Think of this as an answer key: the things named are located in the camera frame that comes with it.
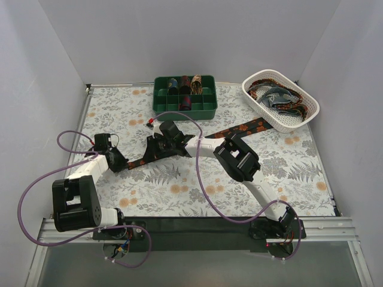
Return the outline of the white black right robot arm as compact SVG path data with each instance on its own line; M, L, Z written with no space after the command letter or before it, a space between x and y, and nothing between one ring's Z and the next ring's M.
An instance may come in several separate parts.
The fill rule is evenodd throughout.
M227 175L247 187L261 205L265 219L253 220L258 236L283 238L293 234L293 208L278 200L276 192L265 180L258 155L241 138L236 135L218 139L185 135L173 121L150 120L147 127L153 134L147 138L146 163L172 155L214 158Z

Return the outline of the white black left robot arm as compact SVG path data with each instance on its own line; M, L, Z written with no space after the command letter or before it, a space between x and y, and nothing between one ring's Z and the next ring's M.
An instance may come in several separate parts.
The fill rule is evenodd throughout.
M127 159L111 141L112 135L95 135L91 151L97 157L79 166L67 178L52 185L54 224L59 232L83 228L107 228L114 239L127 233L127 224L118 208L100 206L96 183L107 171L121 172L127 167Z

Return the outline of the black tie orange flowers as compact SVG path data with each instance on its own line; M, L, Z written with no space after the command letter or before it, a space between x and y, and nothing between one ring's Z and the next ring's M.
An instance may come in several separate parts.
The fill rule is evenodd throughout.
M207 135L206 138L209 139L219 139L219 138L225 138L225 137L231 137L233 135L236 135L239 138L243 138L248 135L252 135L255 133L263 132L269 129L272 129L273 127L262 117L256 118L255 120L251 120L249 122L246 122L244 124L240 124L237 126L230 127L228 129ZM132 170L134 168L143 166L148 163L152 163L153 161L144 161L143 158L134 160L134 161L128 161L128 170Z

